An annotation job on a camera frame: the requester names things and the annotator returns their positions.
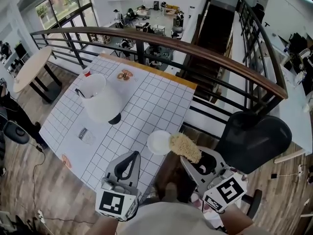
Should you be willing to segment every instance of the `black metal railing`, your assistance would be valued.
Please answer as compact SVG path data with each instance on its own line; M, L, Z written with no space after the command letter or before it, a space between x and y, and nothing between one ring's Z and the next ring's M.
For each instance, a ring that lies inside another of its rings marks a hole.
M242 37L244 39L245 56L243 63L264 77L274 80L277 85L286 91L286 84L280 65L277 61L273 46L265 33L262 24L258 17L253 12L252 8L247 4L245 0L240 0L241 8L239 10L239 21L242 26ZM267 67L265 58L270 58L270 66ZM275 74L275 77L270 77L269 74ZM251 95L256 95L262 100L266 100L272 97L267 92L263 91L260 87L253 86L253 83L246 80L246 92ZM250 108L258 110L258 105L255 105L250 100Z
M52 34L52 33L62 33L66 35L66 39L47 39L46 34ZM104 36L115 36L120 38L127 38L135 41L136 50L129 50L129 49L123 49L119 47L111 47L106 44L98 43L98 42L88 42L88 41L79 41L74 40L71 38L71 33L85 33L85 34L93 34L93 35L104 35ZM248 111L253 110L254 112L258 114L267 114L271 109L273 109L282 99L287 98L286 91L278 86L277 84L271 82L264 76L261 76L256 71L247 68L244 65L241 65L231 59L228 59L222 55L219 55L217 53L214 53L212 51L206 50L202 47L198 47L186 42L182 42L179 40L175 40L169 37L163 37L163 36L157 36L155 34L150 33L144 33L141 31L136 31L132 29L117 29L117 28L103 28L103 27L72 27L72 28L58 28L58 29L50 29L50 30L43 30L31 33L31 36L33 37L35 43L37 44L38 48L43 48L44 46L51 46L58 49L64 49L65 52L59 51L59 50L53 50L53 54L56 58L61 58L66 61L75 63L77 65L80 65L82 68L85 68L88 63L92 62L91 59L86 57L81 57L81 53L89 54L92 56L98 56L98 53L87 51L84 49L77 49L75 47L75 43L84 44L84 45L90 45L90 46L97 46L97 47L103 47L107 49L112 49L116 52L127 52L130 55L135 55L137 58L135 60L138 60L141 64L146 64L146 59L155 60L158 62L162 62L174 67L177 67L179 69L182 69L184 71L187 71L189 73L192 73L196 76L202 76L206 77L207 79L211 79L217 83L219 83L221 86L224 86L230 90L233 90L237 92L240 95L243 95L244 97L248 98L249 100L254 102L254 108L249 109L246 106L239 105L238 103L232 101L229 98L225 98L221 95L218 95L214 92L207 93L211 95L212 97L215 97L219 100L222 100L226 103L229 103L235 107L238 107L240 110ZM51 44L51 41L60 41L60 42L67 42L69 43L70 47L63 46L63 45L55 45ZM262 90L265 90L267 92L267 95L271 95L271 97L264 97L259 98L257 96L251 95L248 92L245 92L229 83L226 83L222 80L216 79L214 77L210 77L207 74L202 74L192 68L189 68L187 66L184 66L182 64L170 61L169 59L165 57L159 57L147 54L144 51L144 45L143 43L147 42L149 44L154 44L158 46L162 46L165 48L169 48L172 50L177 50L183 53L186 53L187 55L191 55L194 57L202 58L204 60L215 62L219 64L222 68L229 70L231 72L234 72L238 74L239 76L247 79L248 81L251 81L254 86L262 88Z

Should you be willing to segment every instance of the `wooden floor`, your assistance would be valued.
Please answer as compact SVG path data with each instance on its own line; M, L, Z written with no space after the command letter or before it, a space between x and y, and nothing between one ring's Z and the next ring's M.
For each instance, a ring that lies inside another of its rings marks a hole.
M63 92L76 76L53 67L63 83ZM51 78L45 72L39 75L44 83ZM53 105L42 104L41 98L27 87L19 97L19 104L33 122L44 122ZM201 145L211 146L205 135L195 132L192 137ZM287 153L295 149L292 145ZM71 173L51 150L45 151L46 160L35 172L36 209L41 209L45 218L75 219L96 222L98 214L94 211L95 193ZM35 215L33 203L32 172L34 165L42 162L43 154L33 146L17 145L6 140L5 166L7 174L0 179L0 209L19 215L26 221ZM298 223L304 202L313 196L313 187L306 183L306 175L296 182L295 176L270 179L271 173L281 175L297 172L298 164L312 165L311 157L274 164L270 161L251 173L248 177L249 194L256 188L263 191L263 199L255 217L257 225L275 235L291 235ZM54 234L84 234L90 224L47 220L47 226Z

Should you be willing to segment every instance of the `yellow fuzzy brush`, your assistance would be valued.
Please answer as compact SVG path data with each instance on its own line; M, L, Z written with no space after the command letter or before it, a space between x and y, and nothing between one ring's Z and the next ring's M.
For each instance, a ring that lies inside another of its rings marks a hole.
M183 133L176 133L170 137L170 148L177 155L197 164L201 159L201 152L195 143Z

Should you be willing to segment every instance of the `white grid tabletop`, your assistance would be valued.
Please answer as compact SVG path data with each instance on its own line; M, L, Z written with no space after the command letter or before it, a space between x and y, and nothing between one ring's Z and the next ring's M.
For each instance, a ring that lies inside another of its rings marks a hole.
M155 130L166 130L171 134L179 130L194 90L160 75L100 56L89 68L91 73L102 73L108 80L114 79L122 69L140 70L140 76L136 78L139 83L132 88L133 92L121 112L121 121L116 125L92 123L80 97L74 92L84 79L80 75L57 102L40 134L51 150L93 190L101 184L111 160L129 151L138 151L141 165L137 188L144 193L164 159L164 156L149 151L147 138ZM77 133L82 128L87 132L78 139Z

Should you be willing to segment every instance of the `red cup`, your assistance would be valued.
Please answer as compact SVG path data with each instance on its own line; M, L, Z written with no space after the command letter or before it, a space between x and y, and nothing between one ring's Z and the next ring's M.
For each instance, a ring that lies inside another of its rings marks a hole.
M90 69L89 69L89 68L85 68L85 69L83 69L83 74L84 74L84 76L85 76L85 77L90 76L90 75L91 75L91 73L90 73Z

